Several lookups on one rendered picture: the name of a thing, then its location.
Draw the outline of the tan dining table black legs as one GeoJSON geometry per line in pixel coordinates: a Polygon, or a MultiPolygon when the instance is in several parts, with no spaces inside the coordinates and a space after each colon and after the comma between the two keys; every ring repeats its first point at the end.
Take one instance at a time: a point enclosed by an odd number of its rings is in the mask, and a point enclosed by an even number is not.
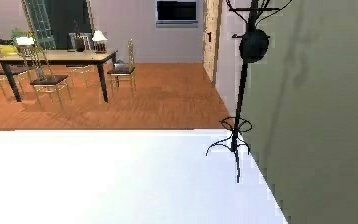
{"type": "MultiPolygon", "coordinates": [[[[45,55],[40,57],[41,64],[49,65],[73,65],[73,64],[82,64],[82,65],[96,65],[98,76],[101,84],[101,90],[103,95],[103,100],[108,101],[105,73],[104,73],[104,63],[110,59],[115,59],[117,50],[110,50],[107,53],[96,53],[95,51],[84,51],[84,52],[68,52],[67,50],[45,50],[45,55]]],[[[13,73],[11,71],[11,65],[22,65],[24,59],[18,55],[10,55],[0,58],[0,64],[2,65],[4,74],[8,79],[11,90],[15,96],[17,102],[21,102],[21,95],[19,93],[16,82],[13,78],[13,73]]]]}

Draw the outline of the yellow green cloth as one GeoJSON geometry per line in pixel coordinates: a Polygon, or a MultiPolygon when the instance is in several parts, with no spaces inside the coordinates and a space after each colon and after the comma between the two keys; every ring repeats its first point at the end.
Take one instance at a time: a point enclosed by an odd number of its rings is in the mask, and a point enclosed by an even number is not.
{"type": "Polygon", "coordinates": [[[0,45],[0,51],[4,56],[18,53],[17,48],[13,45],[0,45]]]}

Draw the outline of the dark window grey frame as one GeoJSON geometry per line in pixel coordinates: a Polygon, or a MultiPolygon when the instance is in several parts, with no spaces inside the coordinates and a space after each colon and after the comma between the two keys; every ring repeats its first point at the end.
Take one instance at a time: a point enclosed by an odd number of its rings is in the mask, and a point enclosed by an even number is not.
{"type": "Polygon", "coordinates": [[[198,0],[156,0],[155,23],[159,28],[198,26],[198,0]]]}

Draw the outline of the green house plant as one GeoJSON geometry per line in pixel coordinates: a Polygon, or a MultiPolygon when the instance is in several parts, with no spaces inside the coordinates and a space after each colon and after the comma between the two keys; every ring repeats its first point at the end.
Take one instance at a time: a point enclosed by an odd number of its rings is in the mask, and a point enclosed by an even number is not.
{"type": "Polygon", "coordinates": [[[25,37],[27,35],[28,35],[27,31],[24,31],[24,30],[19,29],[19,28],[14,28],[11,31],[11,39],[12,40],[16,40],[18,37],[25,37]]]}

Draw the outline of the black round hat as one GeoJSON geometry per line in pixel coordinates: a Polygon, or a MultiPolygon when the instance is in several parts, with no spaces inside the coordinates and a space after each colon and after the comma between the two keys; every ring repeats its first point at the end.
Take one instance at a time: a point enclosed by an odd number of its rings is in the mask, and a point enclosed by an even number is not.
{"type": "Polygon", "coordinates": [[[239,45],[240,56],[245,63],[260,61],[267,53],[270,37],[260,29],[246,32],[239,45]]]}

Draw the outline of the white bowl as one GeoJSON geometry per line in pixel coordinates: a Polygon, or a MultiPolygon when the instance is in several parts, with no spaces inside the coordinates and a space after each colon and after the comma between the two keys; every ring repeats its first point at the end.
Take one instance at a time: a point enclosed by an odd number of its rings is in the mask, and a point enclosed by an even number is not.
{"type": "Polygon", "coordinates": [[[17,37],[16,44],[18,46],[31,46],[34,44],[34,39],[32,37],[17,37]]]}

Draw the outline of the black coat stand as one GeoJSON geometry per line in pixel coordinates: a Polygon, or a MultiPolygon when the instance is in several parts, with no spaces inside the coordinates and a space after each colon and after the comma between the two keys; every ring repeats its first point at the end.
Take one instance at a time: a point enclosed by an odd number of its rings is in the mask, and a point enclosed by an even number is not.
{"type": "MultiPolygon", "coordinates": [[[[294,0],[288,0],[282,7],[270,7],[269,4],[272,0],[250,0],[249,7],[234,7],[231,3],[231,0],[225,0],[229,12],[233,12],[240,19],[244,21],[246,26],[246,32],[254,31],[258,28],[258,25],[261,21],[268,19],[269,17],[274,16],[275,14],[283,11],[287,8],[294,0]]],[[[244,35],[233,34],[233,39],[239,39],[241,42],[242,36],[244,35]]],[[[222,146],[227,148],[235,158],[236,165],[236,182],[240,182],[241,169],[240,169],[240,158],[239,158],[239,148],[245,146],[247,148],[247,154],[251,153],[251,146],[243,140],[242,134],[249,132],[253,129],[252,123],[241,116],[243,99],[245,93],[246,82],[248,78],[248,69],[249,65],[253,63],[245,63],[242,60],[242,66],[240,70],[240,79],[239,79],[239,88],[236,102],[236,110],[234,116],[227,116],[219,121],[221,126],[230,132],[230,135],[222,140],[218,140],[212,143],[205,153],[208,155],[211,152],[211,149],[216,146],[222,146]]]]}

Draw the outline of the white shade table lamp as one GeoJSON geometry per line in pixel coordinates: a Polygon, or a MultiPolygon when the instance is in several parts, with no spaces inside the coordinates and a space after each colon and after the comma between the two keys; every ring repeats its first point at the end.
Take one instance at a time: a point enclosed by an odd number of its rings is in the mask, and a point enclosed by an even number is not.
{"type": "Polygon", "coordinates": [[[107,38],[104,36],[102,31],[95,30],[93,37],[92,37],[92,41],[94,43],[95,50],[97,53],[106,53],[107,52],[107,49],[106,49],[107,38]]]}

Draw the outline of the teal leaning ladder shelf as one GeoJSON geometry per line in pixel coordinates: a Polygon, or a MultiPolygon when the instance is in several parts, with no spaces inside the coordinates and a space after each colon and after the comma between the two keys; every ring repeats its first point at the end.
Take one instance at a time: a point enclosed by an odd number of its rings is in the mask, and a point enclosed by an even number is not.
{"type": "Polygon", "coordinates": [[[54,50],[56,44],[48,18],[46,0],[21,0],[21,4],[29,30],[37,44],[43,49],[54,50]]]}

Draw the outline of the pale wooden room door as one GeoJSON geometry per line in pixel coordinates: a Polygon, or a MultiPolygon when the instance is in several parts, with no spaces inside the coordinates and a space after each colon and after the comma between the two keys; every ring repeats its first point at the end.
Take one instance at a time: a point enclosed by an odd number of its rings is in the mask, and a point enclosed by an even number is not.
{"type": "Polygon", "coordinates": [[[203,67],[212,85],[216,83],[220,15],[221,0],[204,0],[203,67]]]}

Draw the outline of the dark pot with twigs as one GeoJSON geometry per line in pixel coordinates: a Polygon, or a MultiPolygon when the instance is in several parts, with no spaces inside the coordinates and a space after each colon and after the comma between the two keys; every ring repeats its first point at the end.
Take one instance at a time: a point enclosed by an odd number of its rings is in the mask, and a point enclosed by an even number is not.
{"type": "Polygon", "coordinates": [[[81,37],[81,33],[80,33],[80,29],[79,29],[79,25],[78,25],[77,21],[74,21],[74,24],[75,24],[75,28],[74,28],[74,32],[75,32],[75,38],[74,38],[75,48],[76,48],[77,52],[83,52],[85,50],[84,40],[81,37]]]}

